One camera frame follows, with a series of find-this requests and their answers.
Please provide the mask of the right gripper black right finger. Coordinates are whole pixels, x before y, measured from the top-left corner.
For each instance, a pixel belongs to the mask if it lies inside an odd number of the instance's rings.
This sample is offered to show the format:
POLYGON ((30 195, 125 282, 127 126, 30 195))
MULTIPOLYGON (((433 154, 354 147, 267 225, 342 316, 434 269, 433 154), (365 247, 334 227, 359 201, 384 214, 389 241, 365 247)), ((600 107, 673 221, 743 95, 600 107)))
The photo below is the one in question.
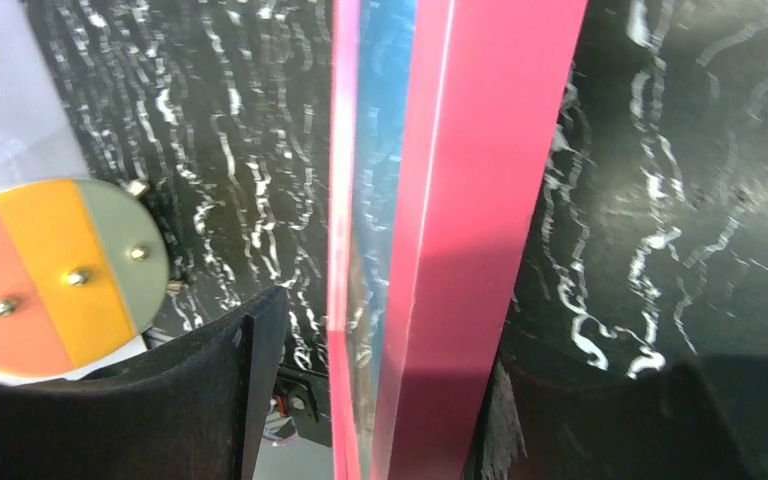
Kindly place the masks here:
POLYGON ((768 479, 768 356, 562 385, 498 362, 467 479, 768 479))

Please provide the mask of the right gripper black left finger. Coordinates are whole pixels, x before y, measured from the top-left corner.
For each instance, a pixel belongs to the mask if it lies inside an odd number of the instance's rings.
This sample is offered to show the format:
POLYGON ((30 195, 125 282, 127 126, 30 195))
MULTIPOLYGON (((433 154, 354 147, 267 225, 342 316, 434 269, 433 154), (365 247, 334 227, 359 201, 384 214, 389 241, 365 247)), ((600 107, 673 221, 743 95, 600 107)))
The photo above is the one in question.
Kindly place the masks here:
POLYGON ((0 384, 0 479, 249 479, 286 336, 274 286, 78 380, 0 384))

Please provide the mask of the pink picture frame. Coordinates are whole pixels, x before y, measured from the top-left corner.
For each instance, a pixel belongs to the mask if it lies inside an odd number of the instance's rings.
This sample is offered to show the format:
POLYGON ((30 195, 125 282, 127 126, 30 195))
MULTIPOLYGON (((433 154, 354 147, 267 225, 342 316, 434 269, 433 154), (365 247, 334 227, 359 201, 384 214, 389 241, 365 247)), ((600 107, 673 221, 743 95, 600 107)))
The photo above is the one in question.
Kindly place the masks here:
MULTIPOLYGON (((326 320, 338 479, 362 479, 346 347, 361 2, 333 5, 326 320)), ((586 5, 414 2, 369 479, 467 479, 586 5)))

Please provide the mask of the landscape photo print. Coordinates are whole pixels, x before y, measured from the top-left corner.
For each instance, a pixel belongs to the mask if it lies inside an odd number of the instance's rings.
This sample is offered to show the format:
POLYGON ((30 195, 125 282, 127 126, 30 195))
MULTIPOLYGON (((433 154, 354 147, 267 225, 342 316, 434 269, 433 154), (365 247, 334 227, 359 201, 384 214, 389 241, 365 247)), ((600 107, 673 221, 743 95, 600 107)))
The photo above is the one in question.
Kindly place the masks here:
POLYGON ((371 478, 416 2, 360 4, 346 347, 360 478, 371 478))

